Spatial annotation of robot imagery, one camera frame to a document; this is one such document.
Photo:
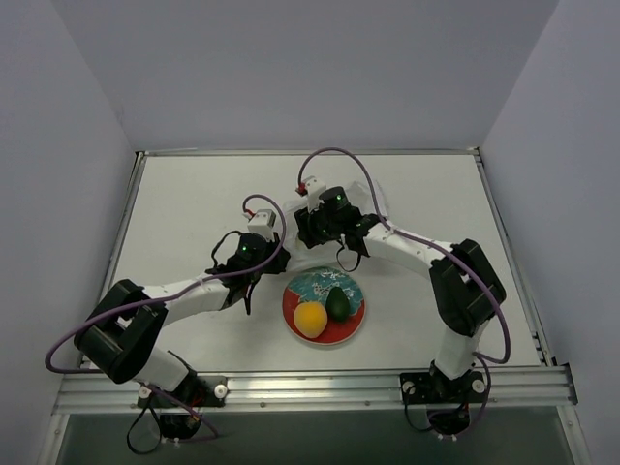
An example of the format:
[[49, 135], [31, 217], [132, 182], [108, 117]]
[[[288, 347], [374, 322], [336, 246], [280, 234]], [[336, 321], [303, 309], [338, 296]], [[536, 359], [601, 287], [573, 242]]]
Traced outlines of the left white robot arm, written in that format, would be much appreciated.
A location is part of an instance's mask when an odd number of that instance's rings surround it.
[[156, 347], [160, 331], [168, 323], [219, 312], [239, 301], [249, 307], [261, 277], [285, 272], [290, 258], [278, 235], [267, 239], [245, 232], [225, 263], [197, 278], [160, 286], [120, 280], [77, 331], [74, 345], [114, 383], [153, 383], [173, 406], [184, 406], [194, 398], [196, 383], [183, 361]]

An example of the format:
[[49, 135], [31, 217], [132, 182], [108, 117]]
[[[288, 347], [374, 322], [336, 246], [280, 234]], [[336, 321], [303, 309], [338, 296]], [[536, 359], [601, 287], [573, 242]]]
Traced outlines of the orange fake fruit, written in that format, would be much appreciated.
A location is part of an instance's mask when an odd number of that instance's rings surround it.
[[328, 323], [327, 311], [318, 301], [300, 303], [293, 316], [295, 328], [308, 339], [319, 337]]

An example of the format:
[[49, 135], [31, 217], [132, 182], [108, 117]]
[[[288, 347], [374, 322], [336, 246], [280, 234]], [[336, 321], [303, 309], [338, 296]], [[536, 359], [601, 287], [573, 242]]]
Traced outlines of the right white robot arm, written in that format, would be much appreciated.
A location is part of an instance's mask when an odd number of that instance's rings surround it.
[[[339, 242], [359, 257], [383, 259], [430, 280], [436, 306], [446, 326], [440, 349], [432, 361], [436, 369], [430, 387], [450, 400], [465, 388], [466, 372], [476, 359], [508, 362], [512, 341], [500, 304], [506, 291], [480, 245], [465, 239], [449, 243], [397, 229], [380, 214], [363, 214], [351, 205], [341, 186], [327, 188], [312, 178], [297, 192], [307, 204], [294, 213], [298, 240], [308, 249]], [[497, 318], [504, 337], [499, 358], [479, 352], [488, 323]]]

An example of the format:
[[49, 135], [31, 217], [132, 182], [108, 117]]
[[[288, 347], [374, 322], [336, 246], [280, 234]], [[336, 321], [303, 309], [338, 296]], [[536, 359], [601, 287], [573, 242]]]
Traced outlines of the white translucent plastic bag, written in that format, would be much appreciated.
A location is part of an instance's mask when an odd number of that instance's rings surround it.
[[[353, 181], [344, 186], [344, 191], [352, 206], [358, 207], [362, 214], [376, 212], [370, 189], [366, 184]], [[287, 222], [284, 249], [291, 255], [287, 264], [288, 272], [300, 272], [320, 266], [336, 265], [337, 262], [336, 253], [340, 248], [337, 242], [329, 242], [308, 249], [298, 238], [298, 226], [294, 214], [305, 206], [306, 201], [302, 199], [286, 201], [282, 206]]]

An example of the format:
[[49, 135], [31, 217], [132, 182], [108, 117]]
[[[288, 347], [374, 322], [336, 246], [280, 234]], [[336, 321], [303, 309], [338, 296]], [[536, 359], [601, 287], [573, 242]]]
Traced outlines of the dark green fake avocado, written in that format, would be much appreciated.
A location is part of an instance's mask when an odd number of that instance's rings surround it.
[[328, 316], [337, 323], [344, 323], [350, 316], [350, 302], [339, 287], [330, 289], [325, 301]]

